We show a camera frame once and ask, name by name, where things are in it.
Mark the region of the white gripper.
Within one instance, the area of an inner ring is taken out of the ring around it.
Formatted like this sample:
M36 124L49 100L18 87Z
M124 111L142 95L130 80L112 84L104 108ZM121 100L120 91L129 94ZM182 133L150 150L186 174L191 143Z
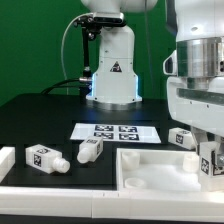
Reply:
M163 72L168 75L167 99L172 119L192 126L197 154L200 144L208 141L207 132L218 135L214 174L224 175L224 77L213 78L207 91L187 89L186 81L176 76L176 51L163 62Z

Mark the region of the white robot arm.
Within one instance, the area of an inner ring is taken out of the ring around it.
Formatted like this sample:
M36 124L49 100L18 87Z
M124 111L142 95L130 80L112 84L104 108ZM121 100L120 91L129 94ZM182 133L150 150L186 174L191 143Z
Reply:
M166 0L176 49L163 62L171 117L191 127L204 176L224 177L224 0Z

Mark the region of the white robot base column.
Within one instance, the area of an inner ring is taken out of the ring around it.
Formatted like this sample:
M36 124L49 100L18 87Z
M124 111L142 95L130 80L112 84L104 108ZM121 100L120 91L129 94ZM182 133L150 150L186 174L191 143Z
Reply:
M123 13L152 9L158 0L81 0L90 12ZM130 27L102 28L99 66L94 72L90 105L125 110L140 104L138 76L133 70L134 32Z

